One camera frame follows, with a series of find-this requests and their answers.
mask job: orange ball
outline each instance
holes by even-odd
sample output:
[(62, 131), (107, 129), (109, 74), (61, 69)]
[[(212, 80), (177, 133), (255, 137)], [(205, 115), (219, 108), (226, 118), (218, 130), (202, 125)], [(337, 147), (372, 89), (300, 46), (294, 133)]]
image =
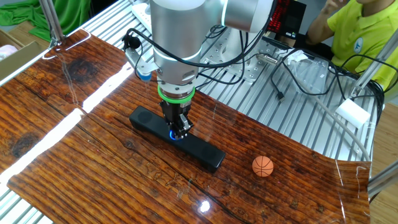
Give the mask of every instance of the orange ball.
[(274, 163), (266, 156), (259, 156), (253, 161), (252, 167), (256, 175), (267, 177), (274, 170)]

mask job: mounting plate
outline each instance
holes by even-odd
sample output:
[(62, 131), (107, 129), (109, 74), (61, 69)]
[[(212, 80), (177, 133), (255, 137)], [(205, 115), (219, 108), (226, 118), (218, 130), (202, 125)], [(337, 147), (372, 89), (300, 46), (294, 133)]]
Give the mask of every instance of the mounting plate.
[[(230, 29), (228, 29), (218, 40), (217, 42), (211, 47), (209, 51), (203, 56), (204, 63), (210, 62), (213, 64), (223, 63), (221, 53), (225, 49), (225, 45), (227, 44), (228, 37), (230, 35)], [(264, 53), (273, 55), (275, 52), (275, 47), (267, 42), (260, 40), (257, 46), (253, 49), (253, 51), (245, 57), (245, 60), (252, 57), (258, 53)], [(265, 62), (259, 61), (256, 57), (250, 59), (250, 61), (246, 62), (245, 64), (245, 71), (243, 78), (247, 82), (255, 82), (260, 74), (262, 73), (263, 69), (267, 64)], [(225, 69), (228, 73), (232, 75), (236, 75), (238, 77), (242, 74), (242, 64), (230, 65), (228, 68)]]

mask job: cardboard box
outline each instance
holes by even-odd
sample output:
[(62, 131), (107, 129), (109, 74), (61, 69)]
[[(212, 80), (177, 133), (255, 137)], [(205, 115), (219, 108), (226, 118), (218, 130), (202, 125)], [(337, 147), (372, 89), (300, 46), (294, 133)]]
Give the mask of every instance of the cardboard box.
[(36, 41), (24, 46), (0, 29), (0, 47), (4, 45), (13, 45), (18, 51), (0, 61), (0, 80), (3, 80), (42, 52)]

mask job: black bar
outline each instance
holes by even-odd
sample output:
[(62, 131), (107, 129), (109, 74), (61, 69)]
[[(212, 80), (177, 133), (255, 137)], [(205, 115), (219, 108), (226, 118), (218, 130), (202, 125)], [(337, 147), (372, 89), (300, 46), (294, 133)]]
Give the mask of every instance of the black bar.
[(196, 158), (210, 172), (216, 172), (225, 157), (225, 152), (189, 133), (183, 140), (172, 140), (169, 127), (164, 119), (142, 106), (137, 107), (132, 112), (130, 122), (136, 129), (148, 131), (182, 152)]

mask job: white connector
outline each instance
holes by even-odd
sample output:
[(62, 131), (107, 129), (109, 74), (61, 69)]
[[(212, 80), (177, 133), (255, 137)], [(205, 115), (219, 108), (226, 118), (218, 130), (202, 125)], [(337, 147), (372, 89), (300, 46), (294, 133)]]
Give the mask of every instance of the white connector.
[(336, 110), (340, 116), (350, 122), (355, 128), (362, 128), (363, 124), (369, 120), (371, 115), (352, 100), (347, 99)]

